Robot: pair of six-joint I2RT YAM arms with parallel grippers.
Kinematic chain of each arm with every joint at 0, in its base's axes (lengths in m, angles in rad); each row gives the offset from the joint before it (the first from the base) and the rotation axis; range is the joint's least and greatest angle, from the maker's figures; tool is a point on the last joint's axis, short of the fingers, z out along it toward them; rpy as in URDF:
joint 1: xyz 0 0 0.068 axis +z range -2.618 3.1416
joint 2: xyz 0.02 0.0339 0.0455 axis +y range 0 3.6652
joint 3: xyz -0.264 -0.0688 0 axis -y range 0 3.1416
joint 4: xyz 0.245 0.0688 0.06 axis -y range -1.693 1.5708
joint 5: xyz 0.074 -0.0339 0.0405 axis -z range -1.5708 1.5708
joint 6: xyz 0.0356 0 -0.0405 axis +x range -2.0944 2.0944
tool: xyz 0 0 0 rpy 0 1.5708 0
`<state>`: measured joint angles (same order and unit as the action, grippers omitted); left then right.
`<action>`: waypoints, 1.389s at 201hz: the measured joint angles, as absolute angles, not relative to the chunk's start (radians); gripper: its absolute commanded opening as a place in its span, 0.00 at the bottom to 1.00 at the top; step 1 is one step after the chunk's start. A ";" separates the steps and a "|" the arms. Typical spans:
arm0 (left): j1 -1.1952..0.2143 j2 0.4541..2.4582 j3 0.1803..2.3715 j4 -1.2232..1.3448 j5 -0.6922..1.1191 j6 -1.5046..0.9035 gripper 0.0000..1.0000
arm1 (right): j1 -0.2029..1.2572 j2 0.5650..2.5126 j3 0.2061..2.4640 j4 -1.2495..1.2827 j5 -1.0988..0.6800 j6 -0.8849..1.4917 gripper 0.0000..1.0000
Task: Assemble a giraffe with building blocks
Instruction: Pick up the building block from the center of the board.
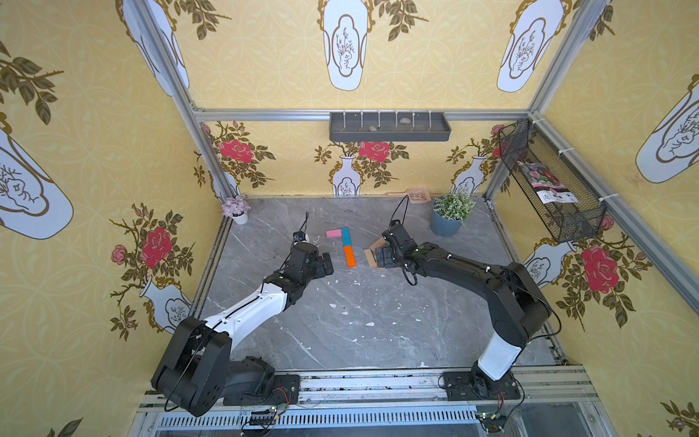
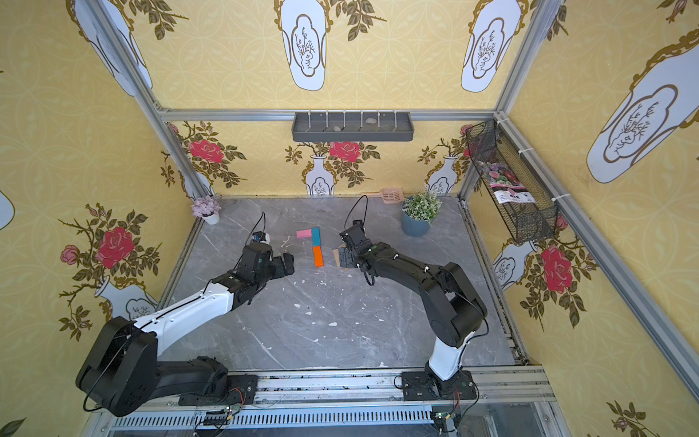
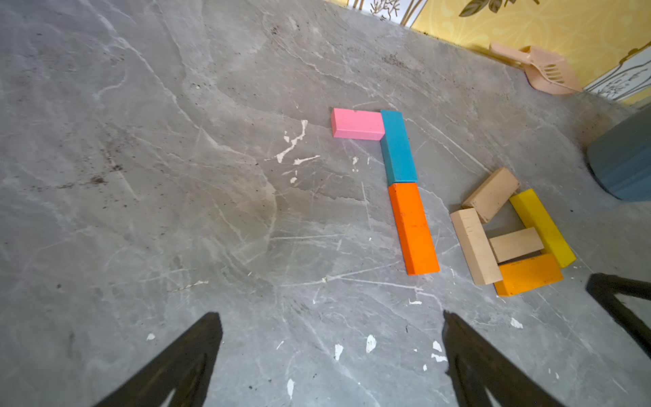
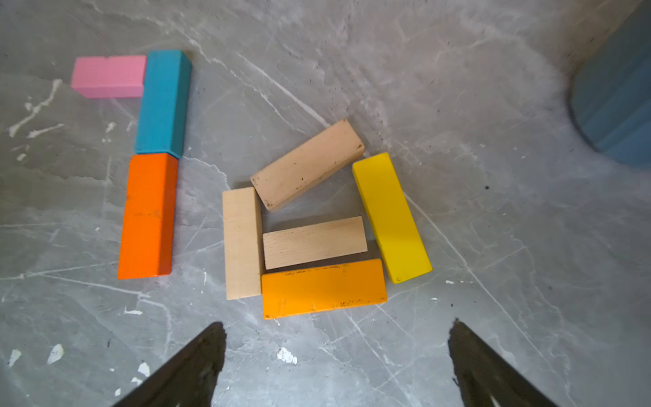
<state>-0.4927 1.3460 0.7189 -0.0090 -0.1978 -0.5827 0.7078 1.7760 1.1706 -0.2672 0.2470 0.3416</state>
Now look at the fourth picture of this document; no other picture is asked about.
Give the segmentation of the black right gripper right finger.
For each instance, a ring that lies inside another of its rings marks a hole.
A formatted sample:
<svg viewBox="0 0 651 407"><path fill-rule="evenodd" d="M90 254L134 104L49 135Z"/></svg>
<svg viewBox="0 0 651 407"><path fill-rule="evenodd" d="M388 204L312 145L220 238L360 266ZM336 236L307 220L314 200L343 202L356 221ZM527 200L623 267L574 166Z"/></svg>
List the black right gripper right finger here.
<svg viewBox="0 0 651 407"><path fill-rule="evenodd" d="M449 331L449 354L465 406L553 406L464 322Z"/></svg>

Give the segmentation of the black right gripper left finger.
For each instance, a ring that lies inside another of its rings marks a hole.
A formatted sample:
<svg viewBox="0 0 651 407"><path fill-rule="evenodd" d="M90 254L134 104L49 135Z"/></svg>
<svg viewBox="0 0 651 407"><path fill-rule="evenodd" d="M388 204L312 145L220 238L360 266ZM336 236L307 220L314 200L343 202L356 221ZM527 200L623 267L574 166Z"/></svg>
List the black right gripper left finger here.
<svg viewBox="0 0 651 407"><path fill-rule="evenodd" d="M209 406L225 351L225 328L214 322L115 405Z"/></svg>

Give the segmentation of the teal wooden block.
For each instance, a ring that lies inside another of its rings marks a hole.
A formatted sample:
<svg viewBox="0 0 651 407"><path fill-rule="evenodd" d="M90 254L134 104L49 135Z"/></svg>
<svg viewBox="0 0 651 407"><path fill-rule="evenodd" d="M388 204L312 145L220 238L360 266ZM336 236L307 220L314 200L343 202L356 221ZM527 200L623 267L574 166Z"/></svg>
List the teal wooden block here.
<svg viewBox="0 0 651 407"><path fill-rule="evenodd" d="M147 55L135 152L180 159L186 129L192 63L181 50Z"/></svg>

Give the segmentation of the red orange wooden block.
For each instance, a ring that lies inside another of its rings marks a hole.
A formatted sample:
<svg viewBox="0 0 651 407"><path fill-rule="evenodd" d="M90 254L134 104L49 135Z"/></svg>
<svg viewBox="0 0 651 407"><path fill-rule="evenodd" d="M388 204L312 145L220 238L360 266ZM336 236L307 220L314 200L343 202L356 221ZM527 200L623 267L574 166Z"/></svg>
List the red orange wooden block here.
<svg viewBox="0 0 651 407"><path fill-rule="evenodd" d="M137 154L129 166L117 278L171 273L179 161Z"/></svg>

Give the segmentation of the yellow wooden block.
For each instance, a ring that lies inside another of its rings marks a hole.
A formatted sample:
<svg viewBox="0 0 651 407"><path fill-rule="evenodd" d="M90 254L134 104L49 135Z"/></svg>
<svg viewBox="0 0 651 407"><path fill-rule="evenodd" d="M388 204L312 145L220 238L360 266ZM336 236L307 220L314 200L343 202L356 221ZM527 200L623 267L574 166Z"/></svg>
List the yellow wooden block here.
<svg viewBox="0 0 651 407"><path fill-rule="evenodd" d="M392 283L432 271L432 264L389 154L352 165L354 180Z"/></svg>

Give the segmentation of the pink wooden block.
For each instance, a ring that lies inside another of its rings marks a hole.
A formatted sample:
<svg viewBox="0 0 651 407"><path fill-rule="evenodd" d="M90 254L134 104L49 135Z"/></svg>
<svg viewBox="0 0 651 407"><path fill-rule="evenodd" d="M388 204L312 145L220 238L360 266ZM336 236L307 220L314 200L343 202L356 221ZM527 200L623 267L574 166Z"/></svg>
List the pink wooden block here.
<svg viewBox="0 0 651 407"><path fill-rule="evenodd" d="M141 98L147 56L79 57L71 87L85 98Z"/></svg>

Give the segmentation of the amber orange wooden block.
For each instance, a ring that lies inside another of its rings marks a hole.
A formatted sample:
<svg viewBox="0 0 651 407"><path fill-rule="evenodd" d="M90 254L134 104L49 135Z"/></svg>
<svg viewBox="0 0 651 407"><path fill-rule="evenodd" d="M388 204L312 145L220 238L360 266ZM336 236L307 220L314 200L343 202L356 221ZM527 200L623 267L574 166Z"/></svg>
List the amber orange wooden block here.
<svg viewBox="0 0 651 407"><path fill-rule="evenodd" d="M267 273L262 297L266 320L388 301L380 259Z"/></svg>

